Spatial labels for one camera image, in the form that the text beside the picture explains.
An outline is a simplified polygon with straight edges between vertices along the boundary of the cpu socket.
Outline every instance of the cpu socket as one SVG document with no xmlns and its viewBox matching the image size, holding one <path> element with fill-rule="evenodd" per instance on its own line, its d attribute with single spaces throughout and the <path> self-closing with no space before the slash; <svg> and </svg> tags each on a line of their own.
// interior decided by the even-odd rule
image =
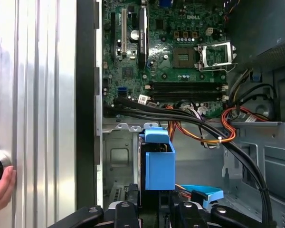
<svg viewBox="0 0 285 228">
<path fill-rule="evenodd" d="M 194 68 L 194 52 L 192 48 L 175 48 L 173 50 L 173 67 Z"/>
</svg>

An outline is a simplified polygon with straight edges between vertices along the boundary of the blue plastic bracket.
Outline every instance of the blue plastic bracket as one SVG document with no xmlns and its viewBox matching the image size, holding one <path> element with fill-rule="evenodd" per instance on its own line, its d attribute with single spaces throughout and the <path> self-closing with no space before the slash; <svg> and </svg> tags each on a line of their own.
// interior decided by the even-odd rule
<svg viewBox="0 0 285 228">
<path fill-rule="evenodd" d="M 175 189 L 175 150 L 168 131 L 161 127 L 151 127 L 141 135 L 146 143 L 169 145 L 167 152 L 146 152 L 146 190 Z"/>
<path fill-rule="evenodd" d="M 211 202 L 224 198 L 224 191 L 218 188 L 200 185 L 182 185 L 182 187 L 190 192 L 195 190 L 205 193 L 208 196 L 208 199 L 203 202 L 203 208 L 205 209 Z"/>
</svg>

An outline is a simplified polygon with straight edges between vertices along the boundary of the ram slot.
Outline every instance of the ram slot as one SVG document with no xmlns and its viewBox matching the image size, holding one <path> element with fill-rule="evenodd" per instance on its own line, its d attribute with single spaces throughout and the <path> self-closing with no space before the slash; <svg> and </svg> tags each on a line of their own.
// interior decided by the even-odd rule
<svg viewBox="0 0 285 228">
<path fill-rule="evenodd" d="M 198 102 L 221 101 L 223 94 L 219 93 L 195 93 L 195 92 L 154 92 L 153 99 L 156 102 L 174 102 L 180 100 L 193 100 Z"/>
<path fill-rule="evenodd" d="M 154 82 L 154 91 L 220 91 L 224 84 L 214 82 Z"/>
<path fill-rule="evenodd" d="M 122 55 L 127 55 L 127 9 L 122 9 Z"/>
</svg>

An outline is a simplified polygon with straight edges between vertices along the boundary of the pcie slot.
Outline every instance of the pcie slot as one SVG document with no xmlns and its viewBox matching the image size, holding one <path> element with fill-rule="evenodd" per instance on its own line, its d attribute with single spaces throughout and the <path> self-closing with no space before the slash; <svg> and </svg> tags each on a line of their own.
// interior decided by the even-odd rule
<svg viewBox="0 0 285 228">
<path fill-rule="evenodd" d="M 189 99 L 199 102 L 209 102 L 209 101 L 219 101 L 222 100 L 222 93 L 193 93 L 193 92 L 154 92 L 153 98 L 158 102 L 171 102 L 171 101 L 180 101 L 183 99 Z"/>
<path fill-rule="evenodd" d="M 127 9 L 122 9 L 122 54 L 127 52 Z"/>
<path fill-rule="evenodd" d="M 154 82 L 154 91 L 220 91 L 222 83 L 211 82 Z"/>
<path fill-rule="evenodd" d="M 111 13 L 111 35 L 110 35 L 110 45 L 111 45 L 111 59 L 115 60 L 115 33 L 116 33 L 116 14 L 114 12 Z"/>
</svg>

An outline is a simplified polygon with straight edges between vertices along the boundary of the pci slot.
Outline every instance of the pci slot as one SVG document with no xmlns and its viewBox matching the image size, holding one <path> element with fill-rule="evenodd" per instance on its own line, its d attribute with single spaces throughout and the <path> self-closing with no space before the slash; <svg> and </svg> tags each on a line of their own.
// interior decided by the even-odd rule
<svg viewBox="0 0 285 228">
<path fill-rule="evenodd" d="M 127 55 L 127 9 L 122 9 L 122 55 Z"/>
</svg>

